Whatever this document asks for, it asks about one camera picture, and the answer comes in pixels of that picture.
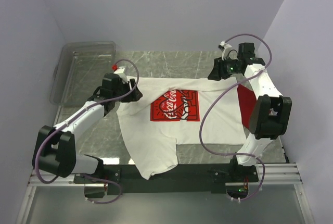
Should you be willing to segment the white Coca-Cola t-shirt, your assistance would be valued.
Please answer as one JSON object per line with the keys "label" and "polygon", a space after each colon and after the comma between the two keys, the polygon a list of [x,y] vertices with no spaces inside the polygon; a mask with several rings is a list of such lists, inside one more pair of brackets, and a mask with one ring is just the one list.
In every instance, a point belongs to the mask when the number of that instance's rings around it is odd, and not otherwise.
{"label": "white Coca-Cola t-shirt", "polygon": [[235,78],[140,78],[138,87],[143,97],[121,103],[117,115],[126,149],[144,179],[176,167],[178,145],[244,144]]}

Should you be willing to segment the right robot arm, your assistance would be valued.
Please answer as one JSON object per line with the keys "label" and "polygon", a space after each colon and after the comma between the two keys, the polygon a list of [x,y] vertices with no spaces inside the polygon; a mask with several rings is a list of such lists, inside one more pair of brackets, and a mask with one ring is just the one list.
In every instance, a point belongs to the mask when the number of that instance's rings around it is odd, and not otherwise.
{"label": "right robot arm", "polygon": [[233,74],[242,74],[249,82],[256,97],[249,120],[249,135],[241,149],[233,155],[235,165],[228,169],[228,175],[235,182],[246,175],[245,167],[254,166],[265,148],[280,135],[285,134],[289,122],[292,100],[283,96],[274,85],[266,70],[268,64],[255,55],[254,43],[240,43],[235,59],[229,57],[231,46],[221,42],[222,57],[214,60],[209,80],[228,79]]}

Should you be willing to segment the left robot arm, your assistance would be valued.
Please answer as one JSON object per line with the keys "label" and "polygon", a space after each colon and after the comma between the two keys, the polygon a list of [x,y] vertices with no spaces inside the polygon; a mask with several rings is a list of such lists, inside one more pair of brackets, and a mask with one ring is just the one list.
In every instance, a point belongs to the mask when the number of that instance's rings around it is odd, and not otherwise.
{"label": "left robot arm", "polygon": [[37,135],[32,166],[38,178],[41,171],[56,178],[79,173],[85,174],[91,183],[99,183],[104,177],[103,161],[94,156],[79,155],[75,142],[92,125],[108,115],[116,102],[137,102],[142,93],[135,78],[125,74],[107,73],[84,105],[61,123],[43,126]]}

